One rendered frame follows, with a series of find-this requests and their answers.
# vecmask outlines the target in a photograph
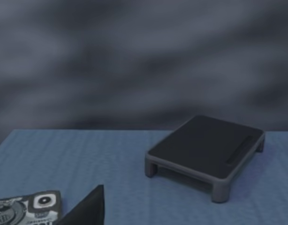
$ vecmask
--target black top surface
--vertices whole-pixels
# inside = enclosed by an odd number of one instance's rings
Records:
[[[259,129],[196,116],[154,146],[148,154],[224,179],[262,134]]]

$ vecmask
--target blue tabletop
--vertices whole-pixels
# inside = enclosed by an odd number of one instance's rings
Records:
[[[288,225],[288,132],[266,134],[223,204],[190,179],[145,177],[145,152],[167,134],[15,130],[0,146],[0,198],[56,189],[67,213],[104,184],[106,225]]]

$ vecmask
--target blurry dark background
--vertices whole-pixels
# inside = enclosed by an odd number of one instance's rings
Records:
[[[14,128],[288,130],[288,0],[0,0]]]

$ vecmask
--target gray frame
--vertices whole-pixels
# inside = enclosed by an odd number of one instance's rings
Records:
[[[182,165],[178,165],[170,161],[151,156],[149,152],[147,152],[145,155],[145,175],[149,178],[152,178],[158,172],[158,167],[162,166],[164,168],[176,171],[178,173],[187,175],[194,179],[211,184],[212,202],[224,203],[229,199],[231,183],[233,179],[244,168],[244,166],[250,160],[250,158],[253,157],[255,152],[263,152],[264,142],[265,142],[265,133],[263,132],[262,136],[254,143],[254,145],[242,158],[242,160],[235,167],[235,169],[225,179],[219,179],[206,173],[195,171]]]

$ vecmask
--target black circle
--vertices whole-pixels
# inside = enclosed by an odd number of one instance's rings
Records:
[[[51,201],[52,201],[52,200],[51,200],[51,197],[45,196],[45,197],[41,197],[41,198],[38,200],[38,203],[39,203],[40,205],[47,205],[47,204],[49,204]]]

